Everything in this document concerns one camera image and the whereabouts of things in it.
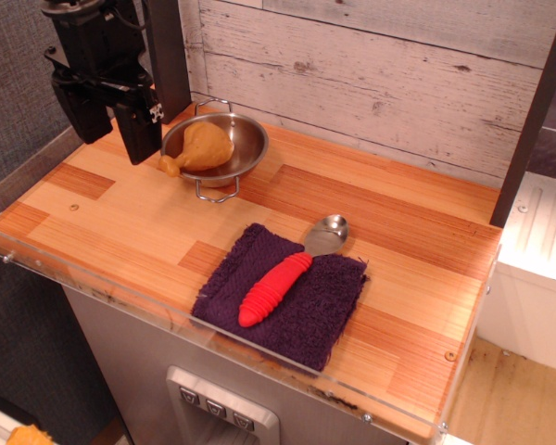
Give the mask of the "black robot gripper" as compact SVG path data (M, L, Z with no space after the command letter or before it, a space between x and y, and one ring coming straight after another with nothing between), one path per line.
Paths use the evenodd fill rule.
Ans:
M52 20L58 49L45 56L62 83L52 80L57 100L85 144L112 131L114 115L132 165L157 153L162 143L158 99L151 75L140 63L143 31L133 1L43 1Z

